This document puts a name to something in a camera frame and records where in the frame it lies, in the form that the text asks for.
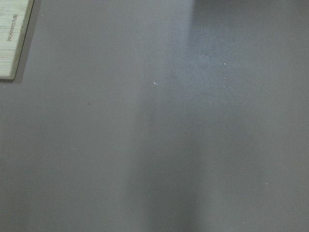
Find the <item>wooden cutting board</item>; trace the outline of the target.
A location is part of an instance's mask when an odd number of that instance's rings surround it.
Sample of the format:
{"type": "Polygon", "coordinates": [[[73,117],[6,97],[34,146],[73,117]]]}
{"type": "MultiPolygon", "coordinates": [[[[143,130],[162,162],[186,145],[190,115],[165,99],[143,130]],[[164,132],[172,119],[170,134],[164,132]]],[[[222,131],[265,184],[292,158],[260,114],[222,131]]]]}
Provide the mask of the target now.
{"type": "Polygon", "coordinates": [[[0,78],[15,79],[33,0],[0,2],[0,78]]]}

